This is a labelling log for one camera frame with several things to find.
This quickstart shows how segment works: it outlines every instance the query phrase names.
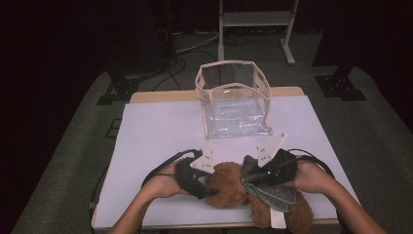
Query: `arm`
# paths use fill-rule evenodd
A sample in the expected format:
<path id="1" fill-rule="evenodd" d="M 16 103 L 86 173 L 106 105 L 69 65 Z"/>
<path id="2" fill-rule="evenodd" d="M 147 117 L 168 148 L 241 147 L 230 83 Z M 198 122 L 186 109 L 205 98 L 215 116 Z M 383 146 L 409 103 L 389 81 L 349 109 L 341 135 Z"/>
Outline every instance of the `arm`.
<path id="1" fill-rule="evenodd" d="M 326 196 L 354 233 L 386 233 L 343 185 L 314 163 L 300 161 L 295 179 L 285 186 Z"/>
<path id="2" fill-rule="evenodd" d="M 133 198 L 119 220 L 109 230 L 109 234 L 135 234 L 142 223 L 149 205 L 155 199 L 167 198 L 175 194 L 187 194 L 186 191 L 179 187 L 173 177 L 175 164 L 176 162 L 173 162 L 160 170 L 159 173 L 163 175 L 156 175 L 149 179 Z"/>

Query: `white metal frame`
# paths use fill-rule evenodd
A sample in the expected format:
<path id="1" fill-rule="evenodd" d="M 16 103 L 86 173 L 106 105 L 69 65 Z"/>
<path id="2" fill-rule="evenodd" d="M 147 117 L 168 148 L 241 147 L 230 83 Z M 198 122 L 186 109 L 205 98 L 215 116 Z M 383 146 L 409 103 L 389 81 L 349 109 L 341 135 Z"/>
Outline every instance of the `white metal frame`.
<path id="1" fill-rule="evenodd" d="M 226 26 L 273 26 L 286 25 L 285 37 L 281 39 L 282 49 L 289 65 L 295 64 L 289 50 L 289 38 L 294 24 L 299 0 L 294 0 L 291 11 L 224 13 L 223 1 L 219 1 L 218 60 L 224 60 L 224 27 Z"/>

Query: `floor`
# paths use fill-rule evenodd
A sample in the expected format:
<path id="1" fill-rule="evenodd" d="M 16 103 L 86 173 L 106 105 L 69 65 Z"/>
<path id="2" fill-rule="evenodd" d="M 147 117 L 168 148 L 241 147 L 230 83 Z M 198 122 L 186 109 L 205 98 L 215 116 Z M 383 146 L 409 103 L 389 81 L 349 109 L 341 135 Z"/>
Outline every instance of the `floor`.
<path id="1" fill-rule="evenodd" d="M 174 35 L 177 50 L 197 45 L 211 34 Z M 377 89 L 355 67 L 350 79 L 366 100 L 325 97 L 315 79 L 336 67 L 312 67 L 321 33 L 293 33 L 288 65 L 282 32 L 227 38 L 226 59 L 252 60 L 271 86 L 298 86 L 309 97 L 360 203 L 389 233 L 413 230 L 413 137 Z M 201 64 L 217 58 L 216 41 L 179 55 L 158 76 L 142 81 L 139 91 L 192 90 Z M 116 128 L 127 100 L 97 105 L 110 87 L 107 72 L 96 77 L 68 126 L 13 233 L 92 233 L 90 202 L 98 197 L 116 143 Z M 337 225 L 315 225 L 311 233 L 339 233 Z M 220 229 L 171 230 L 169 233 L 220 233 Z M 229 233 L 278 233 L 257 228 Z"/>

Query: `clear plastic box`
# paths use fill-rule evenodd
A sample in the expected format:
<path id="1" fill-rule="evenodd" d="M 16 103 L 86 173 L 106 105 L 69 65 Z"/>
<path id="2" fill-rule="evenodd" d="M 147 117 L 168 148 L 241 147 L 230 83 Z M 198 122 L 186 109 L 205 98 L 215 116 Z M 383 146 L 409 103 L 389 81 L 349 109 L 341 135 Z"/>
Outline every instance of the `clear plastic box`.
<path id="1" fill-rule="evenodd" d="M 204 64 L 195 79 L 206 139 L 271 135 L 271 88 L 252 61 Z"/>

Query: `teddy bear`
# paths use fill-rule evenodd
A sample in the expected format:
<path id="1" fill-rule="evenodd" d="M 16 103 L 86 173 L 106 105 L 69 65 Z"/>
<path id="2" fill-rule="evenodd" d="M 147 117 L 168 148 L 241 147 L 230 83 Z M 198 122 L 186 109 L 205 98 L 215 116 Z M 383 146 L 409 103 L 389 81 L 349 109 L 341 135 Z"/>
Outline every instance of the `teddy bear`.
<path id="1" fill-rule="evenodd" d="M 214 173 L 206 176 L 205 185 L 219 190 L 207 196 L 205 202 L 218 209 L 234 208 L 251 204 L 251 218 L 259 228 L 271 227 L 270 206 L 254 194 L 247 192 L 242 183 L 243 166 L 235 162 L 224 162 L 214 166 Z M 284 214 L 287 231 L 307 234 L 313 225 L 313 212 L 300 191 L 296 191 L 296 203 L 288 206 Z"/>

